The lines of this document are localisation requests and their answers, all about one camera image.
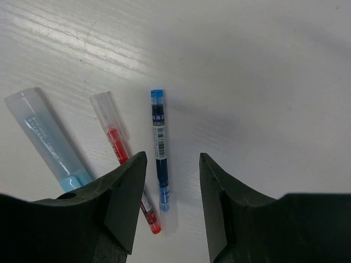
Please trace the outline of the dark blue gel pen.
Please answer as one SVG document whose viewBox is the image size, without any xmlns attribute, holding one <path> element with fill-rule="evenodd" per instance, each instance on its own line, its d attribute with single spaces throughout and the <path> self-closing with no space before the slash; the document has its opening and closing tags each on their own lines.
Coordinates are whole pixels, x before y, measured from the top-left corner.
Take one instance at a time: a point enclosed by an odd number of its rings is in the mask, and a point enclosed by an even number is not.
<svg viewBox="0 0 351 263">
<path fill-rule="evenodd" d="M 159 210 L 162 232 L 169 236 L 176 232 L 176 213 L 172 208 L 173 200 L 169 187 L 167 143 L 166 143 L 166 115 L 164 111 L 164 94 L 162 89 L 150 91 L 152 133 L 156 160 L 156 175 L 159 189 Z"/>
</svg>

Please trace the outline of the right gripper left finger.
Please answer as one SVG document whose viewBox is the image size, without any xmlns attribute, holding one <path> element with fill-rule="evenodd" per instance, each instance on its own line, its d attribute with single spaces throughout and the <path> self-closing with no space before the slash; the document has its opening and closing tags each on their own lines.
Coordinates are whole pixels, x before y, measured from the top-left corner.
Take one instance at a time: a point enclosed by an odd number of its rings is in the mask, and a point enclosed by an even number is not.
<svg viewBox="0 0 351 263">
<path fill-rule="evenodd" d="M 126 262 L 145 183 L 139 152 L 56 199 L 1 195 L 1 262 Z"/>
</svg>

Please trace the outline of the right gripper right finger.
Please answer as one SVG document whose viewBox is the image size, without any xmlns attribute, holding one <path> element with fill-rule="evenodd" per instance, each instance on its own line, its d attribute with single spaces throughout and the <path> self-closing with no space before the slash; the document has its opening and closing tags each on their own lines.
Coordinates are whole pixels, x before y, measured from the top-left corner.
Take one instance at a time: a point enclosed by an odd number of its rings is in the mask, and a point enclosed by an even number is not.
<svg viewBox="0 0 351 263">
<path fill-rule="evenodd" d="M 350 262 L 350 194 L 266 196 L 199 160 L 211 262 Z"/>
</svg>

